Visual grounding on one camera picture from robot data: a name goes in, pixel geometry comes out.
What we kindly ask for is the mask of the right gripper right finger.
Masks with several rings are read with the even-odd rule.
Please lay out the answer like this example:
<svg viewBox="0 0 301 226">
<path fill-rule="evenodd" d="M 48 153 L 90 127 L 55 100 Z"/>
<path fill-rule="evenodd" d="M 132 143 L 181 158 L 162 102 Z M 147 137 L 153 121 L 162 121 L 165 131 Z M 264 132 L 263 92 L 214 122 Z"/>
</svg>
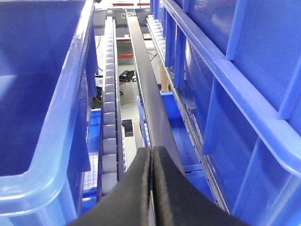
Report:
<svg viewBox="0 0 301 226">
<path fill-rule="evenodd" d="M 153 195 L 158 226 L 244 226 L 199 192 L 177 168 L 167 150 L 156 146 Z"/>
</svg>

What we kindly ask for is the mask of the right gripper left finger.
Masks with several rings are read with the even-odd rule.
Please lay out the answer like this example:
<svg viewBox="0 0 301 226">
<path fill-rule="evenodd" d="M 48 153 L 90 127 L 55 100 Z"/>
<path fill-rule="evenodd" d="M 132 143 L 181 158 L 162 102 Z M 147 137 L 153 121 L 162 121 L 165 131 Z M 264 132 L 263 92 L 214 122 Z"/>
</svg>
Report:
<svg viewBox="0 0 301 226">
<path fill-rule="evenodd" d="M 151 149 L 139 148 L 125 176 L 71 226 L 148 226 L 150 224 Z"/>
</svg>

